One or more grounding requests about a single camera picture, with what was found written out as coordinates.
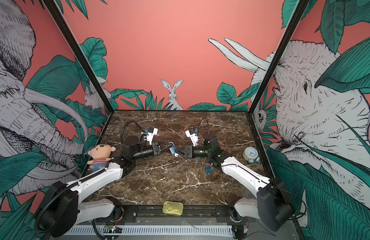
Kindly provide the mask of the blue padlock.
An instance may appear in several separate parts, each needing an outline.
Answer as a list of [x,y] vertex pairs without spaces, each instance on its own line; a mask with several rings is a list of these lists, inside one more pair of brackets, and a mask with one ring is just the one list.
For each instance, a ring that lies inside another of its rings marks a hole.
[[207,175],[211,175],[212,174],[212,167],[208,166],[208,167],[205,167],[204,168],[204,171]]
[[169,151],[170,151],[170,153],[171,153],[173,156],[178,157],[178,156],[179,156],[179,154],[176,152],[176,150],[177,150],[176,145],[175,145],[173,142],[169,142]]

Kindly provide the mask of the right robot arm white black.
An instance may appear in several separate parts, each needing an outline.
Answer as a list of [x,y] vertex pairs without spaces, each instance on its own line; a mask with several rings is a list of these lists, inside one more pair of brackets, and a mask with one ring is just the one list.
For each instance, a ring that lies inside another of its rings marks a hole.
[[197,130],[190,129],[185,134],[192,144],[176,149],[179,156],[186,159],[206,158],[212,167],[234,178],[254,195],[254,199],[240,198],[229,204],[229,215],[233,221],[256,218],[276,232],[291,218],[294,207],[280,179],[271,180],[246,167],[221,148],[213,132],[203,136],[202,146],[198,144]]

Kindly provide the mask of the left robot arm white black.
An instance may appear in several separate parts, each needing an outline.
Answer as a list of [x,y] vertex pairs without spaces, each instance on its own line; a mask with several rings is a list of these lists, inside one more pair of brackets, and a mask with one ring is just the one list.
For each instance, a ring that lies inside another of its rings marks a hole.
[[34,229],[57,238],[73,226],[87,221],[96,224],[97,219],[108,219],[117,223],[127,214],[123,204],[114,197],[92,202],[86,198],[106,185],[128,175],[137,160],[162,153],[162,143],[153,142],[151,134],[140,138],[130,136],[123,143],[123,151],[115,158],[111,154],[115,147],[99,144],[88,151],[91,160],[88,165],[92,173],[68,183],[57,182],[45,194],[35,214]]

